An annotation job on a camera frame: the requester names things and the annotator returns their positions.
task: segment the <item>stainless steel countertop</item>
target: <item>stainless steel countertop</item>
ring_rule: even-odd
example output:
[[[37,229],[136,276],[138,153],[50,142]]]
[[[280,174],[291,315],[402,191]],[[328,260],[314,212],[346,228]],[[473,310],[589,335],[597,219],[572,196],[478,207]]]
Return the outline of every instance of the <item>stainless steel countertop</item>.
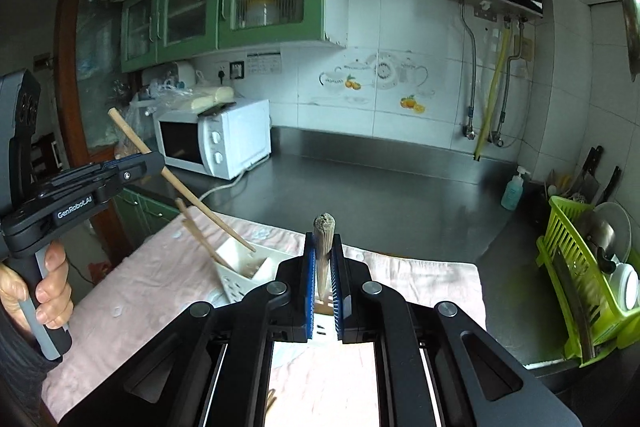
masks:
[[[172,168],[196,195],[223,184]],[[156,176],[137,190],[173,202]],[[566,330],[536,232],[500,206],[504,186],[476,185],[347,163],[274,155],[233,188],[207,197],[223,214],[308,232],[322,212],[347,245],[401,257],[479,267],[488,331],[523,364],[561,358]]]

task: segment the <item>silver screw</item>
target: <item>silver screw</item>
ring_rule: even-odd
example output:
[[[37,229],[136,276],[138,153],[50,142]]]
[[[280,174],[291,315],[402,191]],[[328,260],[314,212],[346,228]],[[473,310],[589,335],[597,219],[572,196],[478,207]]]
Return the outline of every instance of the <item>silver screw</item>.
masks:
[[[382,292],[382,284],[376,281],[367,281],[362,285],[362,291],[369,295],[378,295]]]
[[[438,313],[445,317],[454,317],[458,313],[458,307],[453,302],[444,301],[438,304]]]
[[[206,302],[196,302],[189,306],[191,316],[197,319],[209,315],[209,309],[209,305]]]
[[[267,291],[271,295],[282,295],[284,292],[287,291],[287,285],[284,282],[271,281],[267,285]]]

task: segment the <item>microwave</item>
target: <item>microwave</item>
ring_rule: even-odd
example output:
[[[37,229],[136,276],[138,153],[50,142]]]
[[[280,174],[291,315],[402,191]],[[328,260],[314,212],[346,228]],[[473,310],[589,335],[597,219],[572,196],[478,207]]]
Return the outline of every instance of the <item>microwave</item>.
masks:
[[[198,113],[154,114],[167,165],[230,180],[271,153],[269,100],[240,98],[216,116]]]

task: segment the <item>finger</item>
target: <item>finger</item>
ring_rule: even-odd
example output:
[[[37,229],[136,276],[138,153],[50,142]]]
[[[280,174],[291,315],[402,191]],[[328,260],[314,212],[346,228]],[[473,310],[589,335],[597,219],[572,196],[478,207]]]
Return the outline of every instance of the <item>finger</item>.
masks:
[[[69,318],[71,318],[71,313],[73,312],[73,310],[74,304],[72,301],[69,301],[66,305],[65,310],[60,315],[58,315],[58,317],[46,324],[47,328],[49,328],[50,330],[57,330],[58,328],[64,326],[69,322]]]
[[[4,264],[0,264],[0,295],[18,301],[26,301],[29,296],[27,285],[22,278]]]
[[[36,286],[36,299],[45,303],[60,296],[65,289],[66,277],[69,274],[69,265],[65,262],[38,283]]]
[[[40,324],[47,324],[48,322],[51,322],[66,309],[70,300],[71,286],[67,283],[58,297],[38,306],[38,309],[36,310],[36,319]]]
[[[44,266],[47,270],[53,272],[53,270],[62,266],[65,259],[65,247],[62,246],[62,243],[57,239],[51,241],[49,248],[47,248],[47,252],[44,254]]]

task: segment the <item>plastic dish rack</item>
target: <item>plastic dish rack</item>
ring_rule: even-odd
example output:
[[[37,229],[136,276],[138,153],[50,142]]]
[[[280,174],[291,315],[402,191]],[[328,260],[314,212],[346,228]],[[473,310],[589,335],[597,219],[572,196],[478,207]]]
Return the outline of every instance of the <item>plastic dish rack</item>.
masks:
[[[552,196],[549,204],[551,216],[545,235],[536,242],[540,252],[536,263],[538,267],[543,264],[546,266],[562,308],[569,333],[569,339],[564,344],[564,357],[580,359],[580,365],[590,365],[606,357],[616,347],[622,349],[640,339],[640,308],[636,306],[628,312],[620,309],[593,253],[572,224],[572,221],[585,210],[593,208],[593,205],[576,203],[558,196]],[[552,265],[556,247],[560,248],[564,256],[591,324],[591,338],[596,357],[586,363],[582,360],[582,349],[574,318]],[[640,256],[632,250],[627,262],[633,265],[638,273],[639,261]]]
[[[212,261],[216,265],[220,280],[222,280],[226,297],[230,302],[239,302],[244,296],[254,288],[273,281],[276,278],[278,264],[293,256],[273,248],[262,247],[255,243],[249,243],[255,248],[255,253],[251,252],[238,241],[230,237],[218,249],[217,252],[229,266],[235,271]],[[255,274],[248,278],[242,274],[250,274],[258,267]]]

